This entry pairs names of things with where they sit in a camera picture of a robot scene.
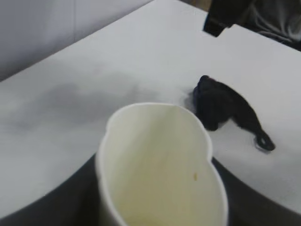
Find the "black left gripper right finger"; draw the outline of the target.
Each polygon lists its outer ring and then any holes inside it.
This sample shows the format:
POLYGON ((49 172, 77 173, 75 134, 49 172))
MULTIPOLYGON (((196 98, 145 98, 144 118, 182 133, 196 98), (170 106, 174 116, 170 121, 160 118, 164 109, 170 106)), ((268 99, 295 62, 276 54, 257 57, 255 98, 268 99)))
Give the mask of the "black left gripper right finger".
POLYGON ((229 203, 229 226, 299 226, 300 214, 256 192, 236 178, 216 159, 212 160, 222 178, 229 203))

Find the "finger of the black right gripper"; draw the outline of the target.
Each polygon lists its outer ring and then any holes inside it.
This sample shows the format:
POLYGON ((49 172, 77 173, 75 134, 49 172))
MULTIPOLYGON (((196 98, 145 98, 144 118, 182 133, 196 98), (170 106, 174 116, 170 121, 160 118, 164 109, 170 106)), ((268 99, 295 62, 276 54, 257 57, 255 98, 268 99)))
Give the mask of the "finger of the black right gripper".
POLYGON ((250 0, 213 0, 203 31, 218 37, 225 28, 237 24, 251 5, 250 0))

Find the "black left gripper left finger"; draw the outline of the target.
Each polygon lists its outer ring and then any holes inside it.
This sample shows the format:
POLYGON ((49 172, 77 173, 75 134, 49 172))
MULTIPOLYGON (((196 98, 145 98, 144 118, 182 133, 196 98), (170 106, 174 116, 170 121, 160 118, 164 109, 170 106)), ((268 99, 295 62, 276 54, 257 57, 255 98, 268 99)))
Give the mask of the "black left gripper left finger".
POLYGON ((95 155, 78 171, 30 205, 0 219, 2 226, 97 226, 100 196, 95 155))

